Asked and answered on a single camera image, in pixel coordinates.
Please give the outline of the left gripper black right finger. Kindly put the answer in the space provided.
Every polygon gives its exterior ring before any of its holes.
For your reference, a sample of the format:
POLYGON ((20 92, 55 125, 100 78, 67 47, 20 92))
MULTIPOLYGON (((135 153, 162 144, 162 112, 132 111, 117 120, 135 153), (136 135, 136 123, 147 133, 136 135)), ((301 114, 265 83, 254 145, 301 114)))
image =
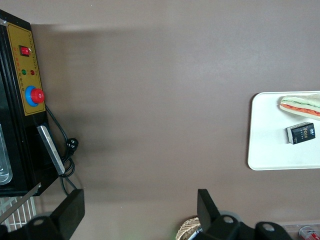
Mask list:
POLYGON ((207 189, 197 191, 197 217, 202 228, 198 240, 251 240, 253 229, 235 213, 219 211, 207 189))

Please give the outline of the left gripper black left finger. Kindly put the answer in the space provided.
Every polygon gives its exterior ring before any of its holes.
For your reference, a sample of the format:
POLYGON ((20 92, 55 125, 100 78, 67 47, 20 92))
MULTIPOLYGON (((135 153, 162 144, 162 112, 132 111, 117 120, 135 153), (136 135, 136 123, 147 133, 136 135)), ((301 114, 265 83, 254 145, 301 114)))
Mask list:
POLYGON ((26 226, 26 238, 28 240, 69 240, 84 216, 84 190, 75 189, 49 215, 32 219, 26 226))

